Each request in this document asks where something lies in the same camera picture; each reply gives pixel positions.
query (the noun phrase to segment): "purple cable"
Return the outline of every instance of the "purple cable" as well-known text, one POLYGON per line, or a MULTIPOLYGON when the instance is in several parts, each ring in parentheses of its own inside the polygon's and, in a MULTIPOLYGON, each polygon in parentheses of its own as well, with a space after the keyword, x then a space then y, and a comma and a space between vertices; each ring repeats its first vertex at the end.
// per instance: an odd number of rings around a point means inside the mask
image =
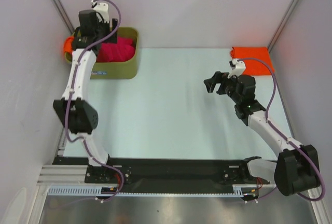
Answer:
MULTIPOLYGON (((87 47, 82 51, 82 53, 79 55, 79 57, 78 57, 78 59, 77 59, 77 63, 78 63, 78 64, 79 64, 79 62, 82 60, 83 55, 84 55, 84 53, 85 53, 86 51, 88 51, 89 49, 91 49, 93 46, 95 46, 95 45, 97 45, 97 44, 99 44, 99 43, 101 43, 101 42, 103 42, 103 41, 109 39, 109 38, 110 38, 110 37, 111 37, 111 36, 112 36, 112 35, 118 30, 118 28, 119 28, 119 26, 120 26, 120 24, 121 24, 121 12, 120 12, 120 9, 117 7, 116 4, 114 4, 114 3, 113 3, 112 1, 110 1, 110 0, 94 0, 94 2, 96 2, 96 1, 106 1, 106 2, 110 3, 111 5, 113 5, 113 6, 115 7, 115 9, 117 10, 117 12, 118 12, 118 14, 119 14, 118 24, 117 24, 117 26, 114 28, 114 30, 112 30, 111 33, 109 33, 107 36, 105 36, 105 37, 103 37, 102 39, 100 39, 100 40, 98 40, 98 41, 95 41, 94 43, 92 43, 92 44, 90 44, 89 46, 87 46, 87 47)), ((72 90, 74 90, 74 86, 75 86, 76 74, 77 74, 78 66, 79 66, 78 64, 75 65, 74 72, 73 72, 73 78, 72 78, 72 83, 71 83, 71 89, 72 89, 72 90)), ((109 165, 107 165, 107 164, 104 164, 104 163, 98 161, 98 160, 93 156, 93 154, 90 152, 90 150, 89 150, 89 148, 88 148, 88 146, 87 146, 86 140, 85 140, 85 138, 84 138, 83 136, 78 136, 78 137, 76 137, 75 139, 71 139, 71 138, 70 138, 70 136, 69 136, 69 129, 68 129, 68 119, 69 119, 69 110, 70 110, 70 105, 71 105, 71 102, 72 102, 72 97, 73 97, 73 93, 70 92, 70 93, 69 93, 69 97, 68 97, 67 107, 66 107, 65 120, 64 120, 64 123, 65 123, 65 135, 66 135, 66 138, 68 139, 68 141, 69 141, 70 143, 73 143, 73 142, 75 142, 75 141, 77 141, 77 140, 79 140, 79 139, 83 139, 84 147, 85 147, 85 149, 86 149, 86 151, 87 151, 89 157, 91 157, 92 160, 93 160, 94 162, 96 162, 97 164, 100 164, 101 166, 104 166, 104 167, 106 167, 106 168, 109 168, 109 169, 111 169, 111 170, 116 171, 116 172, 119 173, 120 176, 121 176, 121 184, 120 184, 120 186, 119 186, 117 192, 115 192, 111 197, 109 197, 108 199, 106 199, 106 200, 103 201, 103 202, 108 202, 108 201, 110 201, 115 195, 117 195, 117 193, 122 189, 122 187, 123 187, 123 182, 124 182, 123 174, 122 174, 122 172, 121 172, 119 169, 114 168, 114 167, 112 167, 112 166, 109 166, 109 165)))
MULTIPOLYGON (((265 62, 257 59, 257 58, 243 58, 243 59, 239 59, 239 61, 246 61, 246 60, 251 60, 251 61, 257 61, 260 62, 261 64, 263 64, 270 72, 271 76, 272 76, 272 80, 273 80, 273 92, 272 92, 272 96, 271 99, 269 101, 269 104, 266 108, 266 112, 265 112, 265 118, 267 120, 267 123, 272 127, 272 129, 274 129, 284 140, 288 140, 287 136, 285 134, 283 134, 277 127, 275 127, 273 125, 273 123, 269 120, 269 110, 272 104, 272 101, 274 99, 275 96, 275 91, 276 91, 276 78, 275 78, 275 74, 272 71, 272 69, 270 68, 270 66, 268 64, 266 64, 265 62)), ((309 164, 312 166, 313 170, 315 171, 317 177, 319 178, 321 185, 322 185, 322 192, 321 195, 317 198, 309 198, 301 193, 298 193, 299 196, 301 196, 302 198, 308 200, 308 201, 312 201, 312 202, 317 202, 320 201, 322 198, 324 198, 325 196, 325 192, 326 192, 326 188, 325 188, 325 183, 323 180, 322 175, 320 174, 319 169, 317 168, 317 166, 314 164, 314 162, 307 156, 307 154, 305 154, 299 147, 297 147, 292 141, 288 142, 294 149, 296 149, 302 156, 304 156, 304 158, 309 162, 309 164)))

